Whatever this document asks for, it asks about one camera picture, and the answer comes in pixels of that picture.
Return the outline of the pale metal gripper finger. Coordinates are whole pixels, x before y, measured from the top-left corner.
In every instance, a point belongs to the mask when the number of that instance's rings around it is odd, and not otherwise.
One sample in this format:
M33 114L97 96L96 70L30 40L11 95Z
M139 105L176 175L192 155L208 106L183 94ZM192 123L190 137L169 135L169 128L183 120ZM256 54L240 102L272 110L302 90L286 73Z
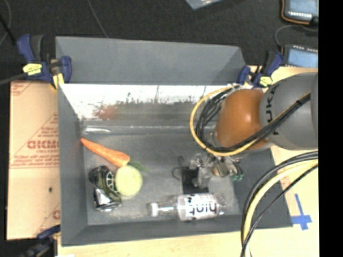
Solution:
M202 154L195 154L189 161L188 169L189 170L199 170L204 166L203 156Z
M196 176L192 179L192 184L195 188L205 189L208 188L210 179L211 173L209 169L198 169Z

